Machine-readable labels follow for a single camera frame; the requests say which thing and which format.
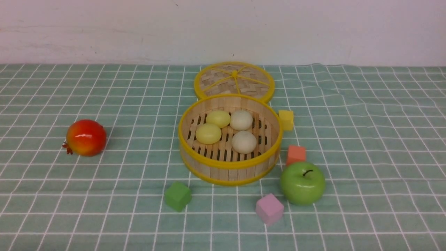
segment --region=toy food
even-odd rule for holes
[[[220,140],[222,131],[217,125],[205,123],[197,127],[195,137],[200,143],[210,145]]]
[[[237,131],[245,131],[252,127],[252,115],[245,110],[237,110],[231,114],[229,125]]]
[[[240,131],[232,137],[232,148],[241,154],[248,154],[254,151],[257,143],[257,138],[248,131]]]
[[[66,154],[77,153],[92,157],[102,152],[107,143],[107,133],[102,125],[90,119],[82,119],[73,123],[66,133]]]
[[[206,123],[217,125],[219,128],[223,128],[229,125],[231,116],[227,111],[212,111],[206,117]]]

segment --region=green checkered tablecloth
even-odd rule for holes
[[[295,128],[274,170],[237,188],[197,179],[178,154],[201,68],[0,65],[0,249],[446,250],[446,67],[265,66],[270,105]],[[103,154],[61,147],[82,118],[106,127]],[[290,144],[327,177],[314,205],[281,195]],[[163,203],[174,181],[193,193],[182,213]],[[285,214],[266,228],[254,209],[268,193]]]

